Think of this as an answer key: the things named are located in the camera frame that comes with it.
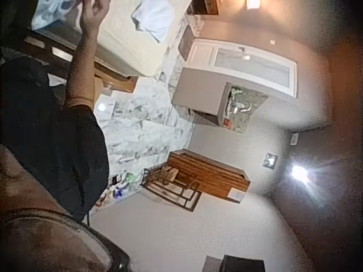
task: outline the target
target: hand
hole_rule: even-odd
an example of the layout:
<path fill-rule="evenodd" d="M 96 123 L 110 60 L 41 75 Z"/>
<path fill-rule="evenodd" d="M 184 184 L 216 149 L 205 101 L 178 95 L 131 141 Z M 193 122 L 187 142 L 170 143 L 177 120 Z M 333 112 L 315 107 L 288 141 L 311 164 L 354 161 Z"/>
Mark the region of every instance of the hand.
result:
<path fill-rule="evenodd" d="M 81 29 L 86 35 L 97 35 L 102 20 L 105 18 L 111 0 L 82 0 Z"/>

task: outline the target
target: metal frame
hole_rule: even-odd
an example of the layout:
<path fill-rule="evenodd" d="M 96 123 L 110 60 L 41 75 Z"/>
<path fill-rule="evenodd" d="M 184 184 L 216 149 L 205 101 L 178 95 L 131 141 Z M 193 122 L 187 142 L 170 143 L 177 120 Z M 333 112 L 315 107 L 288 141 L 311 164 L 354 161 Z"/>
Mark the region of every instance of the metal frame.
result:
<path fill-rule="evenodd" d="M 186 184 L 186 183 L 184 183 L 182 181 L 179 181 L 177 179 L 175 179 L 174 181 L 170 181 L 170 180 L 166 180 L 163 177 L 160 177 L 159 175 L 161 173 L 161 169 L 165 165 L 166 165 L 166 163 L 157 165 L 157 166 L 155 166 L 153 168 L 149 168 L 149 169 L 145 168 L 143 176 L 142 176 L 141 186 L 144 187 L 146 190 L 152 192 L 153 194 L 155 194 L 155 195 L 157 195 L 157 196 L 159 196 L 159 197 L 161 197 L 161 198 L 163 198 L 163 199 L 165 199 L 165 200 L 167 200 L 167 201 L 169 201 L 169 202 L 171 202 L 171 203 L 173 203 L 173 204 L 175 204 L 175 205 L 177 205 L 177 206 L 179 206 L 179 207 L 181 207 L 181 208 L 183 208 L 185 210 L 193 212 L 195 207 L 197 206 L 197 203 L 198 203 L 198 201 L 200 199 L 200 196 L 201 196 L 201 191 L 198 191 L 199 183 L 195 182 L 195 181 L 192 181 L 190 184 Z M 174 191 L 172 191 L 172 190 L 170 190 L 168 188 L 165 188 L 164 187 L 165 186 L 164 181 L 167 184 L 174 184 L 174 185 L 180 187 L 181 192 L 177 193 L 177 192 L 174 192 Z M 155 186 L 161 188 L 162 190 L 165 190 L 168 193 L 173 194 L 176 197 L 183 199 L 184 204 L 182 205 L 179 202 L 175 202 L 172 199 L 167 198 L 165 195 L 156 192 L 155 190 L 152 189 L 151 185 L 155 185 Z M 186 196 L 183 195 L 185 190 L 187 190 L 187 189 L 193 191 L 193 193 L 192 193 L 192 195 L 190 197 L 186 197 Z M 194 202 L 192 203 L 192 206 L 187 207 L 187 204 L 190 203 L 194 199 L 196 194 L 197 194 L 197 196 L 196 196 Z"/>

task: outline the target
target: person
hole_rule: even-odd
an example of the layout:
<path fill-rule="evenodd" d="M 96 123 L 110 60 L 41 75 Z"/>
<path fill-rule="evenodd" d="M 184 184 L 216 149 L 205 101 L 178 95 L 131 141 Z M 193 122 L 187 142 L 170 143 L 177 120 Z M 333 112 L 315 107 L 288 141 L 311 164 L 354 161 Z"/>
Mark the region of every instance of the person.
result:
<path fill-rule="evenodd" d="M 64 105 L 41 63 L 22 57 L 1 66 L 1 213 L 31 207 L 81 221 L 106 188 L 107 150 L 92 110 L 97 36 L 109 4 L 83 0 Z"/>

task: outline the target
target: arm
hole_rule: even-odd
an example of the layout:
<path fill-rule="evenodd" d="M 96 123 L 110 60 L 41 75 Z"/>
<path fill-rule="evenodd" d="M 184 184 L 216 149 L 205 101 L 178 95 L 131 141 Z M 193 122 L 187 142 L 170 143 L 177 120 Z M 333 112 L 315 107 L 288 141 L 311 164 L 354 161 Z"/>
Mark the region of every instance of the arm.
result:
<path fill-rule="evenodd" d="M 71 63 L 67 80 L 66 106 L 87 105 L 91 109 L 95 102 L 94 58 L 97 36 L 102 20 L 109 9 L 110 0 L 83 0 L 81 15 L 82 37 Z"/>

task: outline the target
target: towel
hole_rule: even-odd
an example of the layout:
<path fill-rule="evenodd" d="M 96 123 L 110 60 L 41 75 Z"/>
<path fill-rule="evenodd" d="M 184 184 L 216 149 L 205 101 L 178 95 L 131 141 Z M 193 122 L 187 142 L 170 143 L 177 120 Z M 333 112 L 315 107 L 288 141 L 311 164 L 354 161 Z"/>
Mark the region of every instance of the towel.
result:
<path fill-rule="evenodd" d="M 150 33 L 162 43 L 174 20 L 174 9 L 167 0 L 143 0 L 131 17 L 137 22 L 137 30 Z"/>

